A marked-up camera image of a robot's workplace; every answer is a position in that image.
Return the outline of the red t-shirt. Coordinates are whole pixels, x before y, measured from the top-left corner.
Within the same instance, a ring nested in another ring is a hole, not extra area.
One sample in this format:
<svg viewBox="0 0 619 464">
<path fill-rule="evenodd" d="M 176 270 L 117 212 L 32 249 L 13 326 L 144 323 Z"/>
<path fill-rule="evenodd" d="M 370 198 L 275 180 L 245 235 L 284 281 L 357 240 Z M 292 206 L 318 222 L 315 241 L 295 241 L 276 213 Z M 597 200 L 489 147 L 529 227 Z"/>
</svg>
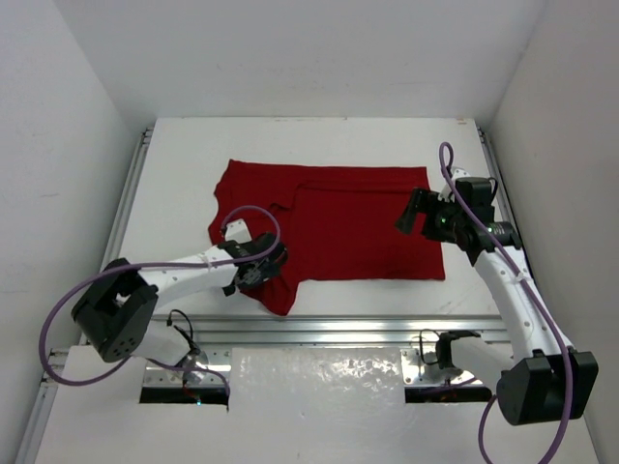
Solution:
<svg viewBox="0 0 619 464">
<path fill-rule="evenodd" d="M 341 167 L 231 160 L 214 196 L 212 243 L 234 209 L 254 237 L 278 225 L 288 251 L 280 275 L 245 291 L 268 311 L 285 316 L 305 280 L 442 280 L 442 247 L 397 231 L 413 189 L 428 189 L 424 167 Z"/>
</svg>

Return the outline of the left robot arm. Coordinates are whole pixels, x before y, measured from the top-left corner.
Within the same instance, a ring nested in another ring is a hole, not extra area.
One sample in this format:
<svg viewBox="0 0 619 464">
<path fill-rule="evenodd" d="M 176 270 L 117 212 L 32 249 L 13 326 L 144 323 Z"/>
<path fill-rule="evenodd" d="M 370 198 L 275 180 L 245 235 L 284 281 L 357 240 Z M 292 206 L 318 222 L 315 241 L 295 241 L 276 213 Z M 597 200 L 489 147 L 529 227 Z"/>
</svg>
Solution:
<svg viewBox="0 0 619 464">
<path fill-rule="evenodd" d="M 136 354 L 175 365 L 190 352 L 190 343 L 175 330 L 151 329 L 156 309 L 211 288 L 229 296 L 260 287 L 280 275 L 287 257 L 285 245 L 267 232 L 171 262 L 118 258 L 90 283 L 72 317 L 106 363 Z"/>
</svg>

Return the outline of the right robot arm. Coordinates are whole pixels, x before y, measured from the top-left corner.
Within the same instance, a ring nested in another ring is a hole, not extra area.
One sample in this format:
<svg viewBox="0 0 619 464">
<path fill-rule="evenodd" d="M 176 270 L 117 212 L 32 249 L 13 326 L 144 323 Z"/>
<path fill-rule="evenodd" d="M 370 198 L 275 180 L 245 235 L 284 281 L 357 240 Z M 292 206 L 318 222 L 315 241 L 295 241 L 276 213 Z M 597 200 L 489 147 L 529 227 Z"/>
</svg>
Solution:
<svg viewBox="0 0 619 464">
<path fill-rule="evenodd" d="M 425 215 L 425 238 L 455 244 L 485 282 L 509 335 L 513 354 L 502 355 L 479 333 L 441 333 L 435 364 L 441 369 L 471 372 L 498 400 L 511 425 L 582 417 L 599 366 L 590 352 L 574 348 L 547 313 L 527 270 L 516 229 L 494 218 L 490 180 L 461 177 L 453 188 L 414 188 L 396 222 L 409 234 L 416 217 Z"/>
</svg>

